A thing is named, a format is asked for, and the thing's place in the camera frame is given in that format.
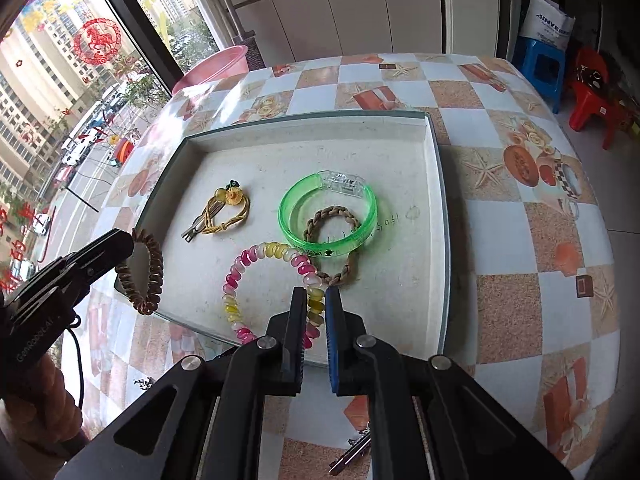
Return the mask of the white cabinet counter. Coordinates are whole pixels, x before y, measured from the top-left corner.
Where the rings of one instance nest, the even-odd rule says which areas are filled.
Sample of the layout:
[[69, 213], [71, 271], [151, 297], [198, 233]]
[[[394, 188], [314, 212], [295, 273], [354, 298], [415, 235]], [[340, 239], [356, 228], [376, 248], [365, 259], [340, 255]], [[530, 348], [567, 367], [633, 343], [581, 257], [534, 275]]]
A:
[[368, 53], [442, 52], [442, 0], [231, 0], [269, 65]]

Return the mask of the red horse window decal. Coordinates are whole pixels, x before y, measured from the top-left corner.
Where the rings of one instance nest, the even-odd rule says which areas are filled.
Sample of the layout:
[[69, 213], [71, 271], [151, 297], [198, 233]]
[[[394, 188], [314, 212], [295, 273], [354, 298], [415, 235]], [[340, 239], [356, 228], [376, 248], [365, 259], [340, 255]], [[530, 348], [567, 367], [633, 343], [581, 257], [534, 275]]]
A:
[[119, 26], [110, 18], [93, 18], [82, 24], [74, 35], [76, 56], [93, 66], [110, 62], [122, 46]]

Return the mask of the pink plastic basin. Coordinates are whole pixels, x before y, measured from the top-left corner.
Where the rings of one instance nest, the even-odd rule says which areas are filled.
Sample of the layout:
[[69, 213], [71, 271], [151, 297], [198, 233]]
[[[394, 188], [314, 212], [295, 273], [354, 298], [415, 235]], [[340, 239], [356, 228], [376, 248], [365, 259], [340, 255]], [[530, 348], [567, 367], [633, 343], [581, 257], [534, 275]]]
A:
[[248, 72], [247, 52], [248, 47], [244, 44], [216, 52], [188, 70], [171, 89], [171, 94], [174, 96], [183, 88], [203, 82], [246, 74]]

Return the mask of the green translucent bangle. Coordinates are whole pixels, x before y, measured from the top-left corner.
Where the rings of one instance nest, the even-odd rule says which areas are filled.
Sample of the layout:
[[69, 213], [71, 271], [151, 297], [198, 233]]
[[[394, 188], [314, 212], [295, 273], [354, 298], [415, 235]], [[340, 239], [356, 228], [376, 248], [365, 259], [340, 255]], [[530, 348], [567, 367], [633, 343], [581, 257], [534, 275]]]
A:
[[[360, 219], [347, 206], [329, 205], [330, 198], [350, 198], [363, 206]], [[320, 242], [322, 223], [345, 219], [352, 229], [343, 237], [332, 235]], [[378, 200], [363, 178], [344, 172], [321, 170], [297, 181], [280, 201], [278, 223], [285, 239], [308, 256], [333, 258], [358, 249], [378, 222]]]

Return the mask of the bronze metal hair clip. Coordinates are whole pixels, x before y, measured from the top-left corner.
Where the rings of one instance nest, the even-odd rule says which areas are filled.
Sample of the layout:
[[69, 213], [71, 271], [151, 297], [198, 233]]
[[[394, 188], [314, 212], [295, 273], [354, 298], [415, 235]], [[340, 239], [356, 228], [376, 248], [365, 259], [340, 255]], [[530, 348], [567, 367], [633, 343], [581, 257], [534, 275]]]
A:
[[201, 232], [204, 231], [206, 227], [206, 216], [208, 214], [216, 214], [220, 211], [220, 205], [215, 204], [214, 206], [205, 207], [204, 210], [193, 220], [189, 229], [186, 229], [181, 237], [187, 242], [190, 243], [194, 237], [198, 236]]

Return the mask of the blue plastic stool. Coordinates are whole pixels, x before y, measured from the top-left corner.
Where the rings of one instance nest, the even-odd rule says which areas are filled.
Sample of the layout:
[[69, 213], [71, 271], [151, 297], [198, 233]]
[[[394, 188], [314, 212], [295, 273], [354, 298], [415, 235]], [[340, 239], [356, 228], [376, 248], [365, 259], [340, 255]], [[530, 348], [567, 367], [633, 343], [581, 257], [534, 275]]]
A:
[[541, 40], [520, 37], [516, 42], [513, 65], [552, 105], [552, 113], [560, 110], [564, 86], [565, 52]]

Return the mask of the white shopping bag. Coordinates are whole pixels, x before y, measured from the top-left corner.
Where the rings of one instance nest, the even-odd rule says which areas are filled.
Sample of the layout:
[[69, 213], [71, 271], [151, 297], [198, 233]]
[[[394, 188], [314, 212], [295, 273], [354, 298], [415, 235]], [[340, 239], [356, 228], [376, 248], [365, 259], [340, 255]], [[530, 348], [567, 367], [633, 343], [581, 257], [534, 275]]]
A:
[[529, 0], [520, 36], [542, 41], [565, 51], [574, 24], [575, 19], [565, 14], [557, 3], [551, 0]]

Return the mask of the red plastic child chair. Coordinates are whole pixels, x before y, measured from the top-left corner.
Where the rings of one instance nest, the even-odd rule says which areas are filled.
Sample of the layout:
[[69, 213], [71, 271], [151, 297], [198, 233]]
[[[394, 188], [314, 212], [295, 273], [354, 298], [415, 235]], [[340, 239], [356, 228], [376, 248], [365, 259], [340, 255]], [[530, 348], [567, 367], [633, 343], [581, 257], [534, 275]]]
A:
[[592, 47], [578, 50], [570, 88], [575, 96], [575, 106], [568, 125], [574, 131], [580, 131], [591, 118], [600, 117], [605, 123], [602, 148], [608, 150], [615, 133], [628, 125], [631, 114], [620, 98], [620, 92], [611, 86], [605, 59]]

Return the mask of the silver metal hair clip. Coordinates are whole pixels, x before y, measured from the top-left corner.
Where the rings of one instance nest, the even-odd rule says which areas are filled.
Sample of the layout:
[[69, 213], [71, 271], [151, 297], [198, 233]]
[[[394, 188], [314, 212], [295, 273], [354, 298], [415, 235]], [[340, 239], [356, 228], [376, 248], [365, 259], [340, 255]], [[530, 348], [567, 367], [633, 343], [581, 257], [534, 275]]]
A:
[[370, 451], [372, 438], [369, 427], [359, 431], [359, 437], [349, 441], [350, 447], [339, 458], [330, 463], [329, 475], [338, 476], [346, 468], [352, 466], [357, 460]]

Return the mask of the grey-green jewelry tray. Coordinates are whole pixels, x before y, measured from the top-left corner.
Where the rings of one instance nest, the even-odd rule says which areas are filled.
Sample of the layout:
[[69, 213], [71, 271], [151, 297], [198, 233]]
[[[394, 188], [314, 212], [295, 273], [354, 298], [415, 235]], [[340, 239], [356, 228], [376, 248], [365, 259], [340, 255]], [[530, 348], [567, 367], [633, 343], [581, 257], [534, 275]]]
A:
[[[369, 333], [416, 358], [442, 351], [451, 270], [444, 180], [431, 118], [413, 110], [285, 116], [175, 143], [136, 222], [164, 258], [158, 315], [232, 344], [222, 288], [240, 255], [248, 255], [235, 301], [243, 322], [262, 334], [303, 281], [290, 263], [300, 250], [280, 230], [280, 201], [321, 170], [363, 178], [378, 200], [378, 222], [348, 255], [309, 256], [311, 262], [326, 274], [345, 274], [343, 306]], [[215, 204], [220, 211], [187, 243], [181, 234]], [[335, 217], [318, 237], [325, 242], [351, 230]]]

